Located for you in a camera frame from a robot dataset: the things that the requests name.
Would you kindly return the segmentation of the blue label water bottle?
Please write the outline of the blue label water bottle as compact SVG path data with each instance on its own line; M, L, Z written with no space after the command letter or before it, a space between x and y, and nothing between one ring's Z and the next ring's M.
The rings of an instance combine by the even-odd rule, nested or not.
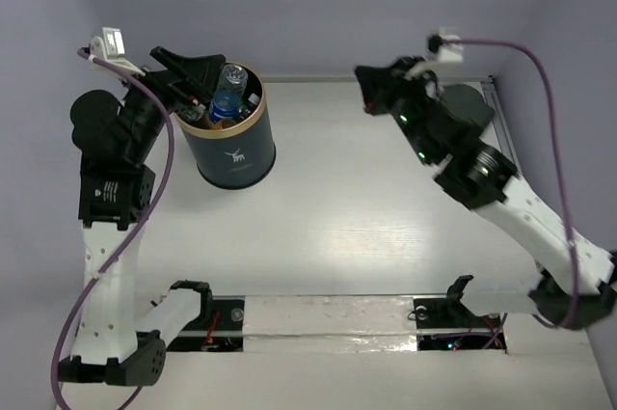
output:
M241 66L227 64L223 67L209 104L208 116L212 121L232 119L238 114L248 77L249 74Z

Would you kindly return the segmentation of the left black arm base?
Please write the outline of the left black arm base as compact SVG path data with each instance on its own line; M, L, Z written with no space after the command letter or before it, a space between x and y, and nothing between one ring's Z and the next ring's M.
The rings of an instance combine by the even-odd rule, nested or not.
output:
M177 281L173 290L199 295L200 313L170 343L169 352L240 352L243 350L244 296L214 296L209 283Z

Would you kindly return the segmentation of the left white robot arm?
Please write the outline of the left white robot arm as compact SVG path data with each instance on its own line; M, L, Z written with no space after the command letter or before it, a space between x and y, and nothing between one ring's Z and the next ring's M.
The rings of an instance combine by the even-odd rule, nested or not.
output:
M81 152L78 221L85 245L84 287L53 353L51 381L154 385L168 346L188 327L212 328L218 312L210 285L180 280L143 318L134 314L145 225L162 198L174 161L175 99L161 72L142 71L89 45L79 56L112 72L127 92L79 96L70 109Z

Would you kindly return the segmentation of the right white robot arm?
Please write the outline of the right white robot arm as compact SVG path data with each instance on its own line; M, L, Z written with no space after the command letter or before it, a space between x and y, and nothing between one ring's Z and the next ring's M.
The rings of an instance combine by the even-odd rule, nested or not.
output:
M495 111L479 91L442 85L421 57L381 68L357 66L354 75L365 113L391 116L418 160L439 167L434 181L441 190L500 228L540 265L540 279L524 301L504 292L494 294L494 301L574 331L613 313L615 253L568 229L515 163L483 141Z

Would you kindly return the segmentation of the clear crushed bottle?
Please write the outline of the clear crushed bottle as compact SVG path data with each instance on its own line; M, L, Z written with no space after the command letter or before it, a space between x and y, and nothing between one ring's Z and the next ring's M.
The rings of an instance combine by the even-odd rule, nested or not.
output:
M258 108L259 103L260 97L257 94L251 94L247 98L244 98L238 110L238 118L241 121L248 119Z

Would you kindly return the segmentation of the clear bottle white cap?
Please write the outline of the clear bottle white cap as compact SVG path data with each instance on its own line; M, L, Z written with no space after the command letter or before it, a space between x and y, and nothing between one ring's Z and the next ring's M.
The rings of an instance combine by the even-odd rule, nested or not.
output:
M187 123L196 123L202 118L203 112L204 107L202 105L191 106L185 108L180 117Z

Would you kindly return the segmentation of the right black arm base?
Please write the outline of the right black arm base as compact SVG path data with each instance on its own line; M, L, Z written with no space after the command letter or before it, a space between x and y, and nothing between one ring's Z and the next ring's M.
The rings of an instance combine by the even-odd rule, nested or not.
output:
M507 350L506 316L473 314L461 300L472 275L459 276L445 294L414 299L407 318L416 325L419 351Z

